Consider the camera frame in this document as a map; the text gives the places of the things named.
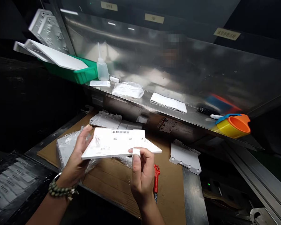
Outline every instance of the person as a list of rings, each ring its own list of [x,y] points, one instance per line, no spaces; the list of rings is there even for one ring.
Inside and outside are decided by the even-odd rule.
[[[81,156],[91,142],[92,137],[87,139],[91,130],[92,127],[87,125],[78,136],[73,153],[60,177],[56,180],[58,187],[75,186],[83,177],[89,161],[81,160]],[[132,157],[132,195],[139,207],[143,224],[165,225],[153,195],[154,154],[146,148],[136,148],[140,149],[140,157],[138,155]],[[65,196],[52,197],[50,193],[47,193],[26,225],[60,224],[69,202],[69,198]]]

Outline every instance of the red screwdriver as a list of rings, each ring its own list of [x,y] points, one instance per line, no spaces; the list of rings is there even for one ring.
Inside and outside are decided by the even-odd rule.
[[[154,169],[155,169],[155,180],[154,180],[153,193],[154,193],[155,202],[157,203],[158,176],[160,174],[160,169],[159,169],[159,166],[157,166],[156,164],[154,164]]]

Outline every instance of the right hand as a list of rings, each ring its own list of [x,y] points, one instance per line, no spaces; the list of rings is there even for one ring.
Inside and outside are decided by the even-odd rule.
[[[131,192],[139,207],[154,203],[154,154],[146,148],[140,149],[140,157],[132,157]]]

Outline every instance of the workbench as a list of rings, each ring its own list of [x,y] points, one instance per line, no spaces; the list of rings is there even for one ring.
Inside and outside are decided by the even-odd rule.
[[[25,155],[58,173],[56,140],[67,133],[78,131],[81,125],[88,124],[91,117],[92,113],[78,114],[27,151]],[[155,155],[155,163],[161,169],[157,205],[165,223],[167,225],[207,225],[208,218],[200,177],[180,165],[169,162],[170,143],[156,137],[147,138],[163,150],[163,153]],[[130,192],[131,173],[131,169],[117,159],[102,159],[93,170],[86,174],[80,186],[140,218],[138,207]]]

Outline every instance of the clear plastic bottle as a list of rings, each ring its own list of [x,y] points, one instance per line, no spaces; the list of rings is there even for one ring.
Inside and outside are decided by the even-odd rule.
[[[98,42],[98,51],[99,51],[99,58],[97,62],[98,79],[101,81],[109,81],[107,64],[104,62],[104,59],[101,58],[99,42]]]

